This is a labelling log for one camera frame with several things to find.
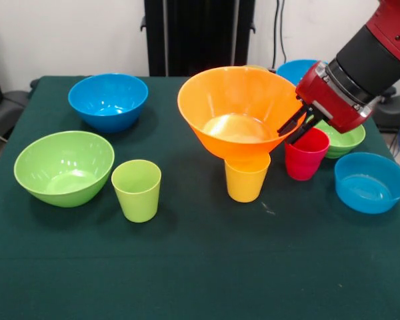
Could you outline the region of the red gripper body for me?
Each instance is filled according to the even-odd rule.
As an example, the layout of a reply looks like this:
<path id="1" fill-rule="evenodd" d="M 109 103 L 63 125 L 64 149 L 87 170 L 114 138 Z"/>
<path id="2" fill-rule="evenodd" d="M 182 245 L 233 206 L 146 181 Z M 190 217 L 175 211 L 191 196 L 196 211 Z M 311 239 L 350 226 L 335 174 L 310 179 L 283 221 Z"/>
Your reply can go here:
<path id="1" fill-rule="evenodd" d="M 364 103 L 350 97 L 339 87 L 338 80 L 323 61 L 316 62 L 304 74 L 295 92 L 340 133 L 346 133 L 364 123 L 377 105 L 376 98 Z"/>

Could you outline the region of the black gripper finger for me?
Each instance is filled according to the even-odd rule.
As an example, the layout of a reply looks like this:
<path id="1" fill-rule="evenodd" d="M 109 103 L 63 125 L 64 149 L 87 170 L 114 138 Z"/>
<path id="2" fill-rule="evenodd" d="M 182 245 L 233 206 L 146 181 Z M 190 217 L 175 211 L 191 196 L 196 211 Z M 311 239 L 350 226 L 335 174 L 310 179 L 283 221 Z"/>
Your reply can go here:
<path id="1" fill-rule="evenodd" d="M 288 138 L 286 138 L 285 142 L 287 144 L 293 145 L 296 143 L 302 136 L 304 136 L 310 129 L 312 129 L 316 124 L 320 122 L 320 117 L 311 115 L 310 117 L 306 118 L 302 125 L 294 131 Z"/>
<path id="2" fill-rule="evenodd" d="M 298 121 L 302 116 L 306 116 L 310 110 L 309 105 L 303 105 L 289 120 L 287 120 L 278 130 L 279 135 L 288 135 L 296 131 L 302 124 L 298 125 Z"/>

